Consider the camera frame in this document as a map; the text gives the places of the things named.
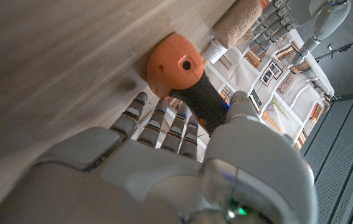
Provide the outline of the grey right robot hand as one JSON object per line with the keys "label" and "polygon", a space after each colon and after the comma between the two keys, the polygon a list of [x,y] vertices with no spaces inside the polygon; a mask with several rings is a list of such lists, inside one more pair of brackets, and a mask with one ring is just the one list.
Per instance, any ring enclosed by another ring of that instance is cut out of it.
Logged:
{"label": "grey right robot hand", "polygon": [[194,120],[157,148],[157,111],[132,139],[146,98],[112,127],[86,129],[38,157],[0,203],[0,223],[317,222],[310,166],[260,121],[245,92],[232,95],[201,161]]}

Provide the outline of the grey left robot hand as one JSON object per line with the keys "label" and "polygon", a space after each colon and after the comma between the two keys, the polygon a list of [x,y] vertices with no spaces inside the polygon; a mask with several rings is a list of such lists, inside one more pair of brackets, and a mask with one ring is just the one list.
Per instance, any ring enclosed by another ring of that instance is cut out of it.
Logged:
{"label": "grey left robot hand", "polygon": [[351,0],[270,1],[252,26],[255,39],[250,48],[256,48],[255,53],[260,55],[290,31],[317,17],[313,36],[293,58],[293,65],[297,65],[342,24],[351,4]]}

